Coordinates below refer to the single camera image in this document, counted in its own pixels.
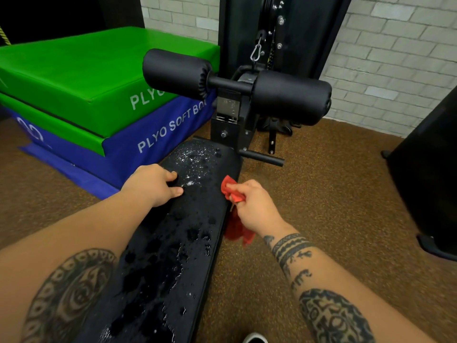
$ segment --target weight bench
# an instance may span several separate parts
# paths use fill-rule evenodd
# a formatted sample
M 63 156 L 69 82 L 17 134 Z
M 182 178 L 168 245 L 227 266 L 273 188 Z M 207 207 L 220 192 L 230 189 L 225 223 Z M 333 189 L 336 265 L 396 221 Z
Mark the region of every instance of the weight bench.
M 226 175 L 242 157 L 282 166 L 248 149 L 260 115 L 315 125 L 329 110 L 327 82 L 244 69 L 238 80 L 214 74 L 208 60 L 149 50 L 143 75 L 154 89 L 203 100 L 218 90 L 212 138 L 181 144 L 162 165 L 179 174 L 184 195 L 151 210 L 124 252 L 114 284 L 89 315 L 77 342 L 190 342 L 224 234 Z

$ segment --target cable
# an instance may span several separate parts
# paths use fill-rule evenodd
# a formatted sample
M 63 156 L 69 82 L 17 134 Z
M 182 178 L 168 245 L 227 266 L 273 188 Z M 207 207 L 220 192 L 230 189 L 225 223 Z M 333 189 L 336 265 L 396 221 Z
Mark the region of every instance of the cable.
M 3 32 L 3 29 L 1 28 L 1 26 L 0 26 L 0 36 L 5 41 L 6 45 L 11 45 L 10 40 L 8 39 L 8 37 L 6 37 L 6 34 Z

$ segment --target red cloth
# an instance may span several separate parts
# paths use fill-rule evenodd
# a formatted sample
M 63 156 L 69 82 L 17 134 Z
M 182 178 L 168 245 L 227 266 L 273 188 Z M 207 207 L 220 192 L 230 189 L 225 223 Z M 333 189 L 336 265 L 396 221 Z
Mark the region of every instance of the red cloth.
M 236 190 L 228 188 L 227 184 L 236 184 L 236 180 L 230 176 L 226 176 L 222 181 L 221 191 L 227 200 L 230 200 L 230 196 L 232 196 L 232 199 L 235 202 L 246 201 L 245 195 Z M 254 240 L 255 232 L 247 229 L 241 223 L 241 220 L 238 217 L 236 206 L 233 207 L 232 213 L 228 218 L 227 229 L 225 230 L 224 236 L 229 241 L 236 241 L 238 238 L 243 237 L 243 247 L 245 247 L 246 244 L 251 244 Z

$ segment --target brown floor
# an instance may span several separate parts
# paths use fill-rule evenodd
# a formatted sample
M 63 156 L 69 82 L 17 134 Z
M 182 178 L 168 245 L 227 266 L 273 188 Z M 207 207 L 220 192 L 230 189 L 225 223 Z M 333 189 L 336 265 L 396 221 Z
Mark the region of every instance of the brown floor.
M 208 136 L 208 126 L 198 132 Z M 267 135 L 251 146 L 265 151 Z M 283 168 L 246 160 L 241 180 L 257 179 L 284 218 L 439 342 L 456 342 L 457 263 L 423 252 L 379 153 L 400 138 L 332 120 L 279 136 Z M 0 123 L 0 248 L 97 199 L 21 153 L 26 137 Z M 311 342 L 289 286 L 263 242 L 219 251 L 197 342 Z

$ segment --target finger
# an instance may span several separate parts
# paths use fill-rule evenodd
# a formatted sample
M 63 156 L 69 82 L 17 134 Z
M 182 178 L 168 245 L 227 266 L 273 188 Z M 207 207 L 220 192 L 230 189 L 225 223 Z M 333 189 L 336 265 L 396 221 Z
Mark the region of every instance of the finger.
M 171 198 L 175 198 L 175 197 L 179 197 L 182 194 L 184 194 L 184 189 L 181 187 L 171 187 L 170 192 L 171 192 Z
M 227 184 L 227 187 L 232 190 L 236 190 L 243 195 L 249 195 L 249 193 L 252 191 L 253 187 L 250 187 L 249 185 L 246 184 Z
M 249 179 L 248 181 L 244 182 L 243 184 L 249 185 L 250 187 L 262 187 L 260 183 L 254 179 Z
M 165 169 L 164 169 L 164 171 L 165 171 L 165 180 L 166 180 L 167 182 L 172 182 L 172 181 L 174 181 L 176 178 L 178 178 L 178 174 L 177 174 L 175 171 L 169 172 L 169 171 L 167 171 L 167 170 L 165 170 Z

